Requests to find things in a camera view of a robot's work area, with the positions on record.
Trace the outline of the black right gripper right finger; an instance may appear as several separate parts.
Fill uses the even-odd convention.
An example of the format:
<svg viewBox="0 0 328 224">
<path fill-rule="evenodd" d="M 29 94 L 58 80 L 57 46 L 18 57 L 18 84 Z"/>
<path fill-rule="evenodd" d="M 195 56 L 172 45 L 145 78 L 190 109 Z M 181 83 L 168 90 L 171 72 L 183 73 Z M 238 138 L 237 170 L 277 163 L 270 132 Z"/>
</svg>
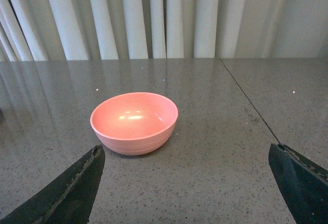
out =
<svg viewBox="0 0 328 224">
<path fill-rule="evenodd" d="M 327 223 L 327 170 L 283 144 L 271 144 L 268 159 L 295 222 Z"/>
</svg>

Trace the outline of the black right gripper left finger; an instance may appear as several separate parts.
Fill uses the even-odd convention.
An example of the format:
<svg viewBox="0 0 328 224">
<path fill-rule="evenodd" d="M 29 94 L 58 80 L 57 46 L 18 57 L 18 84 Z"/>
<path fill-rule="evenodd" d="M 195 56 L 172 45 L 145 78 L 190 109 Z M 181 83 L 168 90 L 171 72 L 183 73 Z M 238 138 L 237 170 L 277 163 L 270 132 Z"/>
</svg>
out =
<svg viewBox="0 0 328 224">
<path fill-rule="evenodd" d="M 1 223 L 88 223 L 105 165 L 95 146 Z"/>
</svg>

